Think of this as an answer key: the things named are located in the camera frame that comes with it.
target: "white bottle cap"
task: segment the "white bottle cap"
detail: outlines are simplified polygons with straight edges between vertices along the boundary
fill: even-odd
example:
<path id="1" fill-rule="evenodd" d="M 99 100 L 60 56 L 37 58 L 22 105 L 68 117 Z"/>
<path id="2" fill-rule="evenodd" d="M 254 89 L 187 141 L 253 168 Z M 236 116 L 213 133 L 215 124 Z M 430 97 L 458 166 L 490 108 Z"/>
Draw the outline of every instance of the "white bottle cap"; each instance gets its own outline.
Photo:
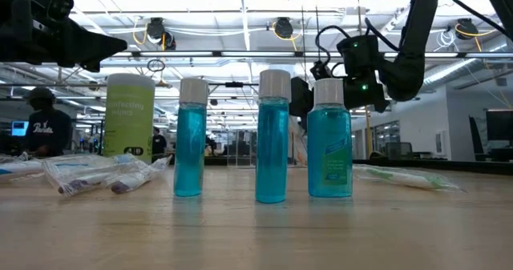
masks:
<path id="1" fill-rule="evenodd" d="M 208 103 L 208 82 L 198 78 L 180 81 L 180 103 Z"/>
<path id="2" fill-rule="evenodd" d="M 290 73 L 283 70 L 265 70 L 260 73 L 259 98 L 286 98 L 290 103 Z"/>
<path id="3" fill-rule="evenodd" d="M 344 82 L 341 79 L 320 79 L 313 85 L 313 102 L 344 105 Z"/>

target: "blue liquid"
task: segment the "blue liquid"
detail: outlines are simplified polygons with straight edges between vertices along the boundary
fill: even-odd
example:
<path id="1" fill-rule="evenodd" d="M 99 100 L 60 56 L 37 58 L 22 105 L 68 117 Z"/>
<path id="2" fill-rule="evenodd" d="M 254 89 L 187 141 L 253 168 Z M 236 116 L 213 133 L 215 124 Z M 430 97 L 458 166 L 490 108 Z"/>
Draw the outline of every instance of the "blue liquid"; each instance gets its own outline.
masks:
<path id="1" fill-rule="evenodd" d="M 177 196 L 201 194 L 206 131 L 206 106 L 197 103 L 180 104 L 176 128 L 175 195 Z"/>
<path id="2" fill-rule="evenodd" d="M 258 110 L 255 198 L 262 203 L 285 200 L 289 153 L 289 102 L 261 99 Z"/>
<path id="3" fill-rule="evenodd" d="M 353 194 L 351 117 L 342 105 L 317 105 L 308 114 L 308 192 L 314 197 Z"/>

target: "computer monitor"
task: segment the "computer monitor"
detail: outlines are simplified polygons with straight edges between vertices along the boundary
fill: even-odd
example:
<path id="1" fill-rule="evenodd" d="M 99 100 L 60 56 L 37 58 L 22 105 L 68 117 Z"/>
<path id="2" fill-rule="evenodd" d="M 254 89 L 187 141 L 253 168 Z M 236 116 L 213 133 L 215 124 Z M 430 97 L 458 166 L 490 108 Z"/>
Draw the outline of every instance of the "computer monitor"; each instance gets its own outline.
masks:
<path id="1" fill-rule="evenodd" d="M 13 121 L 10 124 L 10 135 L 12 136 L 24 136 L 26 129 L 29 127 L 27 121 Z"/>
<path id="2" fill-rule="evenodd" d="M 489 141 L 513 141 L 513 111 L 487 111 Z"/>

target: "blue mouthwash bottle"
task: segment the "blue mouthwash bottle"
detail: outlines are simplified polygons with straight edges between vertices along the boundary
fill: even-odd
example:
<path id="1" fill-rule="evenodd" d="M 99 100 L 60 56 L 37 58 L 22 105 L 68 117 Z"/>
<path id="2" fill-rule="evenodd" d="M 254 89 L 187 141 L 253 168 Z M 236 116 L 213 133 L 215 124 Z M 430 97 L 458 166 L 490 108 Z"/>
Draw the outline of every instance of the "blue mouthwash bottle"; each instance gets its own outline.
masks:
<path id="1" fill-rule="evenodd" d="M 290 74 L 283 70 L 260 73 L 255 199 L 262 203 L 285 200 L 289 153 Z"/>
<path id="2" fill-rule="evenodd" d="M 174 187 L 177 196 L 199 195 L 203 188 L 207 101 L 207 81 L 180 81 Z"/>
<path id="3" fill-rule="evenodd" d="M 315 197 L 353 194 L 351 116 L 341 79 L 321 79 L 308 113 L 308 192 Z"/>

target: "black shirt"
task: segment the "black shirt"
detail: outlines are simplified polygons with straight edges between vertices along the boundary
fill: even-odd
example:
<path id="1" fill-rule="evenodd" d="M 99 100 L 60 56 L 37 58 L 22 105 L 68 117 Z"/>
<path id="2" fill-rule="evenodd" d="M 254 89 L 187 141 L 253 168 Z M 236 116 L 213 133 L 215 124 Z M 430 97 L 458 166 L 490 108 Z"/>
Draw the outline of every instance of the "black shirt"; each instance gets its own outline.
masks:
<path id="1" fill-rule="evenodd" d="M 154 135 L 153 136 L 153 144 L 151 145 L 151 150 L 154 154 L 163 154 L 166 150 L 166 147 L 168 146 L 168 142 L 166 142 L 166 139 L 161 135 Z"/>
<path id="2" fill-rule="evenodd" d="M 37 111 L 30 115 L 26 129 L 29 151 L 48 146 L 48 156 L 62 155 L 71 139 L 71 118 L 63 111 Z"/>

